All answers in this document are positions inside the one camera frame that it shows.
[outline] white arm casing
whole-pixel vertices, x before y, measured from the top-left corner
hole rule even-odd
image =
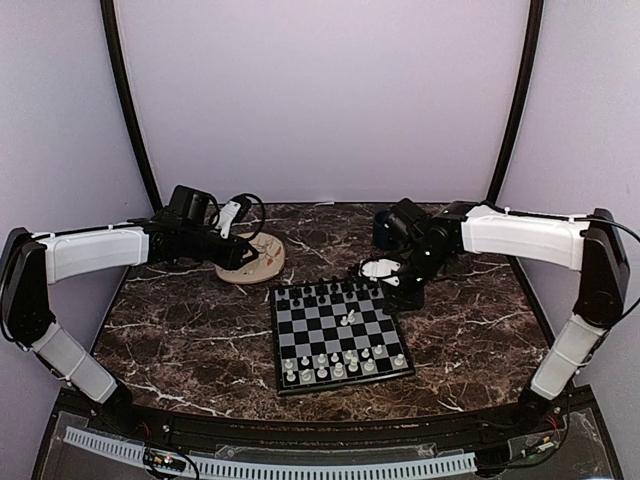
[[[580,232],[589,223],[514,216],[480,205],[467,213],[461,226],[467,252],[500,253],[580,270],[584,244]]]
[[[149,236],[140,227],[106,228],[38,240],[45,245],[47,283],[111,267],[140,265],[149,255]]]

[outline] black frame pole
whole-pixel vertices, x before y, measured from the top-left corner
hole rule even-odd
[[[133,97],[131,96],[129,79],[127,78],[127,70],[122,55],[122,45],[120,44],[120,34],[118,33],[118,22],[113,0],[100,0],[100,8],[102,10],[104,33],[107,38],[111,68],[113,69],[113,77],[116,81],[118,96],[120,97],[122,114],[127,125],[129,139],[131,140],[131,146],[133,147],[133,153],[136,157],[140,175],[142,176],[144,188],[147,191],[147,196],[149,197],[149,202],[151,202],[153,210],[157,212],[162,208],[162,199],[160,198],[158,185],[153,177],[147,150],[142,140],[138,117],[133,106]]]
[[[540,34],[540,25],[542,24],[542,9],[544,0],[531,0],[529,5],[529,19],[527,21],[527,32],[524,37],[524,47],[522,49],[522,58],[520,59],[520,70],[518,71],[518,80],[516,81],[516,89],[513,93],[513,101],[511,102],[511,111],[507,120],[507,127],[502,139],[500,154],[496,162],[493,178],[487,193],[487,200],[497,202],[502,184],[507,176],[509,161],[513,153],[513,147],[516,143],[518,129],[520,128],[520,120],[524,111],[524,104],[529,91],[529,82],[531,81],[531,73],[533,71],[533,62],[536,56],[536,48],[538,46],[538,36]]]

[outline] marble table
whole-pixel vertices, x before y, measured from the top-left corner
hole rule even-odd
[[[463,255],[425,289],[422,311],[398,316],[416,375],[294,397],[275,387],[268,288],[343,276],[371,247],[381,204],[268,205],[265,232],[286,248],[284,271],[258,285],[221,282],[210,263],[132,268],[95,356],[137,404],[249,420],[407,419],[513,402],[547,351],[505,257]],[[442,207],[426,205],[437,212]],[[255,228],[249,217],[240,228]]]

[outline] chessboard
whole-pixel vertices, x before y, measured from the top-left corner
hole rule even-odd
[[[415,373],[376,283],[321,280],[270,291],[278,395]]]

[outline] purple wall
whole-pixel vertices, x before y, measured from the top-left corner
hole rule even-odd
[[[547,2],[502,205],[561,213],[601,206],[640,230],[638,25],[638,2]],[[623,237],[635,272],[633,301],[640,293],[640,248]],[[535,262],[525,268],[559,332],[578,275]],[[578,377],[594,388],[626,478],[640,478],[639,320],[635,314],[615,327]]]
[[[118,2],[163,199],[482,197],[528,3]]]
[[[0,2],[0,239],[150,211],[109,64],[99,2]],[[91,345],[122,270],[55,285],[59,321]],[[0,340],[0,476],[31,478],[59,384]]]

